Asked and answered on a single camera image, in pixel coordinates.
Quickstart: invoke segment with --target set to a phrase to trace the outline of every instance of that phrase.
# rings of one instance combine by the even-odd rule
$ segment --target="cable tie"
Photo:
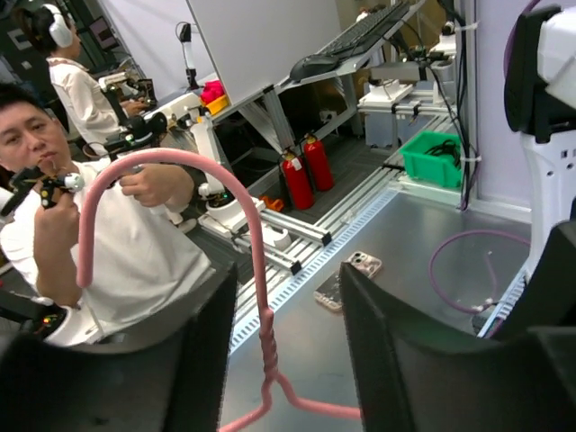
[[[482,162],[482,156],[478,157],[460,157],[462,162]]]
[[[478,30],[478,24],[480,24],[480,21],[473,22],[472,24],[464,25],[462,27],[456,27],[454,29],[454,31],[455,32],[468,32],[469,30]]]

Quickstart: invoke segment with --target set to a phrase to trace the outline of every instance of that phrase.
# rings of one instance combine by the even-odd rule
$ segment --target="metal table surface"
[[[428,260],[448,237],[466,230],[504,230],[529,237],[529,227],[478,212],[456,209],[399,193],[379,210],[277,313],[274,325],[280,370],[301,397],[357,406],[344,320],[320,307],[313,291],[339,263],[357,250],[379,257],[383,269],[374,280],[385,290],[429,315],[472,331],[471,317],[450,309],[433,292]],[[490,254],[504,293],[527,258],[526,247],[497,237],[467,237],[447,247],[436,263],[436,279],[451,299],[462,305],[482,303],[491,293],[485,264]],[[256,408],[261,401],[262,354],[257,334],[239,346],[229,360],[221,424]],[[248,432],[330,430],[362,431],[359,421],[333,419],[299,411],[275,385],[274,406]]]

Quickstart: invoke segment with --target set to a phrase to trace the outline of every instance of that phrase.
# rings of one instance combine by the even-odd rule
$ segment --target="wire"
[[[418,31],[409,23],[402,21],[418,38],[418,43],[421,46],[424,45],[424,41],[422,40]],[[464,22],[464,19],[460,17],[458,20],[460,25]],[[467,88],[467,75],[465,74],[466,70],[466,47],[465,47],[465,39],[463,38],[463,46],[461,50],[460,61],[458,64],[458,72],[456,76],[456,112],[452,110],[452,105],[448,102],[446,94],[444,92],[444,87],[442,86],[442,82],[437,74],[437,72],[430,66],[427,65],[427,69],[430,70],[434,80],[436,81],[436,86],[438,88],[438,93],[443,99],[446,108],[448,109],[448,115],[450,116],[450,120],[456,129],[458,136],[462,142],[463,153],[464,153],[464,164],[463,164],[463,182],[460,191],[461,201],[460,201],[460,210],[464,211],[468,208],[470,202],[470,195],[472,193],[472,189],[475,185],[475,182],[478,177],[478,172],[480,169],[480,154],[478,153],[478,149],[472,145],[470,142],[470,137],[468,135],[468,131],[464,126],[464,121],[462,119],[462,108],[464,103],[464,94]]]
[[[92,148],[90,146],[92,146],[93,144],[97,144],[99,146],[102,146],[103,144],[100,142],[87,142],[84,146],[82,146],[82,153],[84,153],[84,156],[86,156],[87,158],[91,158],[92,160],[98,160],[98,159],[102,159],[102,158],[107,158],[109,157],[111,154],[113,154],[114,152],[109,152],[106,151],[105,155],[97,155],[96,153],[90,153],[90,152],[94,152],[92,150]]]
[[[472,236],[480,236],[480,235],[500,237],[503,239],[512,240],[512,241],[519,243],[521,245],[530,246],[530,242],[528,240],[526,240],[525,238],[521,238],[520,236],[515,236],[514,234],[510,234],[506,231],[498,231],[496,229],[472,229],[469,231],[460,232],[460,233],[458,233],[458,234],[456,234],[450,238],[447,238],[434,251],[434,253],[432,254],[432,257],[430,258],[430,261],[428,263],[428,278],[430,280],[430,284],[432,285],[432,289],[438,295],[438,297],[440,297],[440,299],[442,299],[442,301],[444,303],[446,303],[448,306],[450,306],[452,309],[455,309],[455,310],[460,311],[462,313],[471,314],[471,315],[476,315],[478,313],[482,313],[482,312],[486,311],[490,306],[494,305],[494,298],[496,297],[497,290],[498,290],[498,281],[496,278],[496,273],[494,272],[494,268],[492,267],[491,261],[488,259],[487,256],[485,257],[486,266],[488,267],[488,271],[490,272],[490,279],[492,280],[492,293],[491,293],[490,297],[488,299],[486,299],[484,304],[478,305],[475,307],[462,306],[459,303],[457,303],[456,301],[451,300],[450,297],[448,297],[448,295],[440,288],[440,285],[437,282],[436,276],[434,274],[434,264],[435,264],[438,256],[440,255],[440,253],[447,246],[451,245],[452,243],[454,243],[455,241],[457,241],[459,239],[463,239],[466,237],[472,237]]]
[[[429,148],[425,154],[434,157],[451,156],[454,166],[460,167],[460,151],[453,139],[446,139],[442,144]]]
[[[504,319],[495,320],[492,323],[492,325],[490,326],[490,329],[486,332],[486,335],[484,336],[484,338],[485,339],[493,338],[494,335],[498,332],[498,330],[500,330],[500,327],[502,327],[503,322],[504,322]]]

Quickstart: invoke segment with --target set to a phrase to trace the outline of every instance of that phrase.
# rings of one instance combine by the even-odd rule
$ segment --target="green bin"
[[[411,139],[400,149],[404,156],[406,172],[414,180],[455,188],[462,183],[462,170],[455,166],[452,155],[431,156],[426,152],[435,146],[440,146],[447,140],[456,144],[460,155],[461,141],[458,135],[423,131]]]

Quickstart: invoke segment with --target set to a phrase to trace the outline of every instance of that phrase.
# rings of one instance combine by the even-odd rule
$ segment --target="black cable bundle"
[[[454,10],[453,7],[446,4],[446,0],[437,0],[440,6],[445,10],[446,14],[453,16],[461,27],[466,26],[466,20]],[[422,38],[419,33],[412,27],[409,23],[405,22],[406,26],[418,37],[418,41],[421,45],[424,45]],[[476,181],[478,169],[480,167],[480,154],[478,149],[472,145],[470,142],[470,135],[464,124],[462,118],[462,109],[464,107],[464,98],[468,90],[468,61],[467,61],[467,47],[466,47],[466,37],[462,36],[462,48],[460,51],[460,60],[458,62],[458,71],[456,77],[456,112],[452,110],[448,99],[444,93],[442,83],[438,77],[437,72],[430,66],[427,65],[427,69],[432,73],[434,80],[438,86],[438,92],[442,97],[447,109],[450,120],[452,121],[458,136],[462,142],[463,150],[463,182],[461,196],[462,201],[460,205],[461,210],[466,210],[470,202],[470,196],[473,190],[474,183]]]
[[[454,166],[460,167],[460,151],[453,139],[447,139],[442,144],[429,148],[426,155],[430,156],[450,156],[454,160]]]

